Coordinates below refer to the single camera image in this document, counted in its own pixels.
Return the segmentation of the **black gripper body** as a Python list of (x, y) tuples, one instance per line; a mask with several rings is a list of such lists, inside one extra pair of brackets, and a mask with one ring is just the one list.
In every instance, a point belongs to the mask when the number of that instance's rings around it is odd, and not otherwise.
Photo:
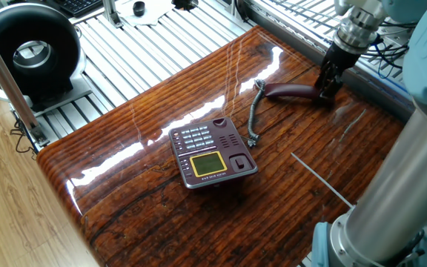
[(333, 42), (325, 54), (320, 70), (325, 72), (329, 68), (335, 68), (339, 73), (343, 73), (355, 66), (358, 59), (358, 54), (349, 53)]

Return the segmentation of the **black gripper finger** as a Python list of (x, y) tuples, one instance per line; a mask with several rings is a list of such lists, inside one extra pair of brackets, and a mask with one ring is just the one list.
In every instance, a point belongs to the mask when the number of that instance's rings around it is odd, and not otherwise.
[(328, 83), (323, 90), (320, 90), (321, 99), (334, 100), (335, 95), (343, 84), (341, 76), (337, 69), (329, 69)]
[(319, 74), (316, 82), (314, 83), (314, 87), (317, 90), (323, 90), (324, 87), (327, 85), (329, 67), (330, 67), (329, 61), (323, 61), (322, 62), (321, 67), (320, 67), (320, 74)]

